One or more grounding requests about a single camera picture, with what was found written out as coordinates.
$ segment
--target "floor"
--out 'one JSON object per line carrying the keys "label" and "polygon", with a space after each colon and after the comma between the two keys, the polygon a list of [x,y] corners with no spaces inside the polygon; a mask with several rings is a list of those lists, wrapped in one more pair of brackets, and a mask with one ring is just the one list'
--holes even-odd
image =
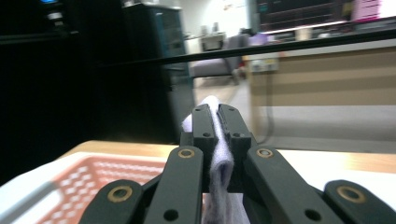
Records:
{"label": "floor", "polygon": [[261,106],[260,120],[250,116],[249,86],[229,77],[197,78],[196,102],[215,95],[238,108],[247,127],[260,122],[256,140],[286,149],[396,153],[395,105]]}

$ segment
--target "gray cloth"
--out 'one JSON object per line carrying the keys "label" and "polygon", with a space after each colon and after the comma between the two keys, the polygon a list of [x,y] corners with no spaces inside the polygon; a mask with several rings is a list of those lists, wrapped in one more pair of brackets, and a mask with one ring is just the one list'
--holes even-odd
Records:
{"label": "gray cloth", "polygon": [[[208,104],[219,141],[213,152],[210,166],[209,194],[205,196],[204,224],[241,224],[249,223],[242,205],[242,194],[228,193],[227,187],[233,172],[233,154],[228,148],[218,117],[219,100],[208,96],[201,105]],[[185,132],[192,132],[189,115],[182,123]]]}

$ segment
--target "table top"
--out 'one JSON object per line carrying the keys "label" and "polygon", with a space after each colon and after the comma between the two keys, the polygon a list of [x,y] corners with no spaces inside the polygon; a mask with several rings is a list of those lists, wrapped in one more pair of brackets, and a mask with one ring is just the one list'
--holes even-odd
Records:
{"label": "table top", "polygon": [[[177,146],[142,143],[88,141],[72,148],[62,157],[76,152],[99,152],[117,155],[167,158]],[[297,170],[355,170],[396,174],[396,154],[330,152],[310,150],[278,150]]]}

